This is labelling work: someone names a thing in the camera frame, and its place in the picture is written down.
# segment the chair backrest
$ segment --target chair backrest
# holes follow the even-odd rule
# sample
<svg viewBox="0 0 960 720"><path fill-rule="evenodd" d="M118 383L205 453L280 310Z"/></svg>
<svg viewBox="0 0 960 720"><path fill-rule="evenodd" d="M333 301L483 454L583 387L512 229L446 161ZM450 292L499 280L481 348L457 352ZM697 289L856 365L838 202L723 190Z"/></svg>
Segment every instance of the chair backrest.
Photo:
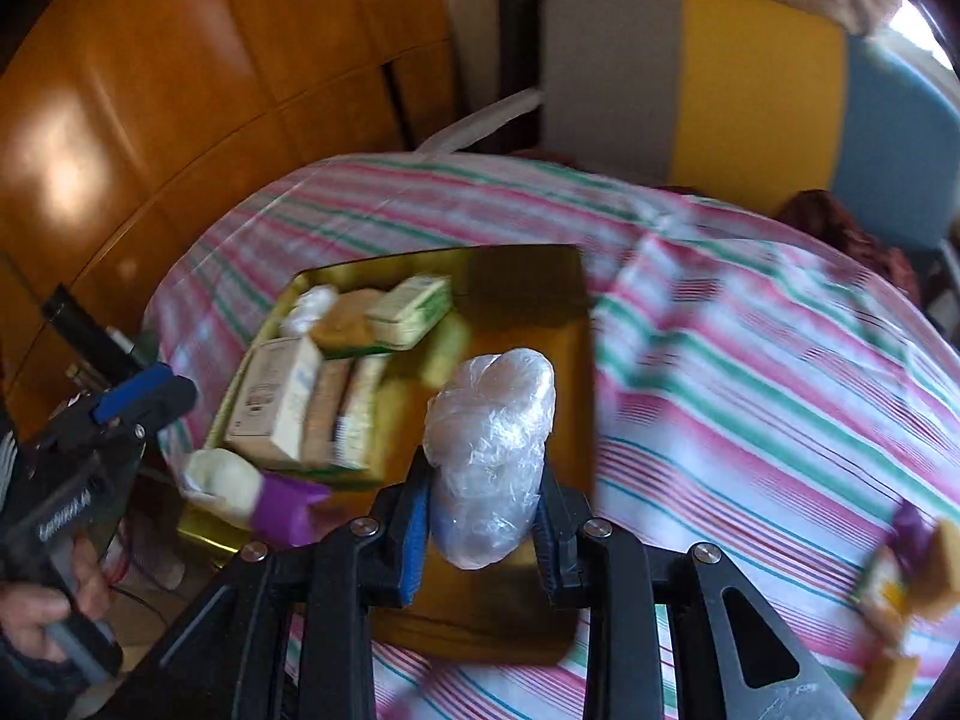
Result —
<svg viewBox="0 0 960 720"><path fill-rule="evenodd" d="M911 255L953 217L960 116L912 68L768 0L545 0L542 145L773 215L832 191Z"/></svg>

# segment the yellow cushion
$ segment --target yellow cushion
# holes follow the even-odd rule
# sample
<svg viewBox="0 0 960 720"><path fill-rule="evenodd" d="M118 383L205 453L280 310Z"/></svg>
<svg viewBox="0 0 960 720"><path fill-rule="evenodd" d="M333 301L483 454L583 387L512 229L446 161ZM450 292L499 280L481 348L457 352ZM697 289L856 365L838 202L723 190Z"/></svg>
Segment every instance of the yellow cushion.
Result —
<svg viewBox="0 0 960 720"><path fill-rule="evenodd" d="M773 215L827 188L843 131L846 41L769 0L683 0L670 182Z"/></svg>

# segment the purple wrapper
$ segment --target purple wrapper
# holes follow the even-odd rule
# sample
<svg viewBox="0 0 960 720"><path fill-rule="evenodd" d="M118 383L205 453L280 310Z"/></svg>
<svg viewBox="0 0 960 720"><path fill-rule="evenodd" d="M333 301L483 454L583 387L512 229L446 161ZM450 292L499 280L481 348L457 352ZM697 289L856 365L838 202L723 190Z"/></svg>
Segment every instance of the purple wrapper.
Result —
<svg viewBox="0 0 960 720"><path fill-rule="evenodd" d="M887 546L893 550L906 579L909 580L923 564L931 534L920 510L908 500L901 499L894 512L893 530L887 536Z"/></svg>
<svg viewBox="0 0 960 720"><path fill-rule="evenodd" d="M330 498L329 488L302 479L263 473L263 490L251 517L253 531L277 548L301 547L325 532L310 507Z"/></svg>

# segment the screw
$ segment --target screw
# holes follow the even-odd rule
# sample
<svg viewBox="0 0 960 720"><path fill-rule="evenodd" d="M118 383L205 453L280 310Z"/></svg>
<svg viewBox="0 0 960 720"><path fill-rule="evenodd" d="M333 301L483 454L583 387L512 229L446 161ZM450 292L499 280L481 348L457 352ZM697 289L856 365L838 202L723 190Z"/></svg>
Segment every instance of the screw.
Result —
<svg viewBox="0 0 960 720"><path fill-rule="evenodd" d="M699 544L694 545L693 557L696 557L700 562L713 565L715 562L720 562L721 557L723 557L723 552L720 551L720 547L716 544L701 541Z"/></svg>
<svg viewBox="0 0 960 720"><path fill-rule="evenodd" d="M353 522L350 522L350 531L354 536L372 536L380 530L380 523L373 519L373 517L357 517Z"/></svg>
<svg viewBox="0 0 960 720"><path fill-rule="evenodd" d="M594 519L584 522L584 533L594 538L606 538L613 533L613 525L608 523L606 519L594 517Z"/></svg>
<svg viewBox="0 0 960 720"><path fill-rule="evenodd" d="M267 557L268 552L270 552L270 547L263 541L248 541L240 549L240 557L243 557L246 562L260 562L264 557Z"/></svg>

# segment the tablecloth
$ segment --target tablecloth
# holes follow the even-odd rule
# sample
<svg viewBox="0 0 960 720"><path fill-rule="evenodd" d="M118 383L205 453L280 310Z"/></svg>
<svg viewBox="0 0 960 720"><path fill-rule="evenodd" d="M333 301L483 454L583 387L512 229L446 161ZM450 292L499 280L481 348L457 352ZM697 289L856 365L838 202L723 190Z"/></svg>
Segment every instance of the tablecloth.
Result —
<svg viewBox="0 0 960 720"><path fill-rule="evenodd" d="M901 496L960 518L960 364L892 286L723 203L546 163L359 155L290 173L200 237L146 323L200 397L167 431L177 464L301 269L381 254L570 242L593 297L595 510L644 541L719 544L849 690L872 639L848 600ZM672 652L661 663L676 716ZM923 624L902 716L958 640ZM431 664L374 647L379 716L579 717L587 621L556 668Z"/></svg>

